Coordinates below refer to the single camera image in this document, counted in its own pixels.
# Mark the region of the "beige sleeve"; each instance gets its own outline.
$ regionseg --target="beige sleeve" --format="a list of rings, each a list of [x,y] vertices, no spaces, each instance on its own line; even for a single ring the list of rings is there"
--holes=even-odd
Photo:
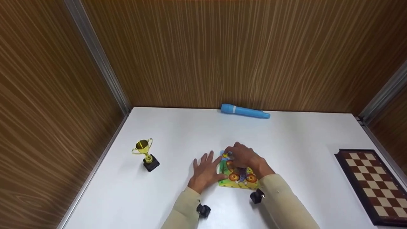
[[[318,229],[301,201],[279,174],[260,180],[260,189],[265,198],[261,201],[279,229]]]
[[[197,206],[200,204],[200,202],[201,195],[189,187],[186,187],[186,189],[181,192],[175,201],[174,207],[161,229],[196,228],[199,219]]]

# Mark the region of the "left hand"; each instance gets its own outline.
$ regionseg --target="left hand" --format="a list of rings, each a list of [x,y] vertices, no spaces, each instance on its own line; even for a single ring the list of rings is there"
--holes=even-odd
[[[227,176],[225,174],[216,173],[216,166],[221,159],[222,156],[219,156],[212,162],[213,151],[209,153],[209,156],[205,153],[201,157],[201,163],[199,165],[197,160],[194,159],[194,175],[189,180],[188,187],[201,194],[203,190],[213,183],[226,179]]]

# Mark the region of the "chessboard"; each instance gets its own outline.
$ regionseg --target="chessboard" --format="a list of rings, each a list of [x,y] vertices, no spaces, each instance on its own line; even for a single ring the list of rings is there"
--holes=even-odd
[[[374,150],[335,154],[373,225],[407,227],[407,194]]]

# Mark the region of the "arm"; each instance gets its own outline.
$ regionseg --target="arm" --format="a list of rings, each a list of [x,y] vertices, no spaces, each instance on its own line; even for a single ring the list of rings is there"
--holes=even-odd
[[[196,228],[199,218],[197,206],[200,202],[201,195],[193,189],[186,187],[175,201],[174,207],[161,229]]]
[[[318,229],[301,201],[279,174],[260,179],[265,198],[262,203],[280,229]]]
[[[260,189],[265,198],[262,204],[277,224],[279,229],[319,229],[301,201],[294,195],[284,179],[275,174],[266,160],[258,156],[252,148],[236,142],[227,147],[226,152],[233,152],[234,163],[239,167],[250,167],[260,179]]]
[[[161,229],[193,229],[197,227],[199,213],[197,207],[201,202],[201,193],[210,185],[226,178],[224,174],[216,173],[216,166],[221,161],[219,156],[214,162],[213,151],[204,154],[198,165],[194,159],[194,175],[188,182],[186,189],[177,198],[170,215]]]

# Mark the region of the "brown wall panel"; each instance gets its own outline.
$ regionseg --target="brown wall panel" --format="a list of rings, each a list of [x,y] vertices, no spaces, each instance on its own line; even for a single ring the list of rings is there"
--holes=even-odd
[[[407,174],[407,87],[392,99],[368,127]]]
[[[0,4],[0,228],[56,228],[123,114],[62,0]]]
[[[83,0],[134,106],[355,115],[407,59],[405,0]]]

